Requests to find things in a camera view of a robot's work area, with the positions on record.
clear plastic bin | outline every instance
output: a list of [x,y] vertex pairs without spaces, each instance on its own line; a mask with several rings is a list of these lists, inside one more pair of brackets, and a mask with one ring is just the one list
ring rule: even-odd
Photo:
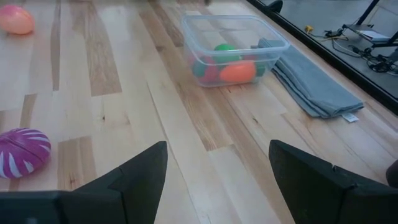
[[184,16],[185,58],[205,87],[258,82],[290,46],[254,16]]

orange egg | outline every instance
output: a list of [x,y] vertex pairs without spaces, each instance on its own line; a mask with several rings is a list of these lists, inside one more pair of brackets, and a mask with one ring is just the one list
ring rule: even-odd
[[225,82],[250,82],[256,76],[256,66],[252,60],[243,60],[241,63],[227,65],[220,72],[220,79]]
[[34,20],[25,9],[6,5],[0,8],[0,28],[12,34],[28,34],[34,29]]

purple ball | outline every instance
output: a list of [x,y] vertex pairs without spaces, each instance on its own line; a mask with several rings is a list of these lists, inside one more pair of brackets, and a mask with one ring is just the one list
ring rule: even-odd
[[30,174],[50,157],[51,144],[41,131],[16,128],[0,135],[0,177],[19,178]]

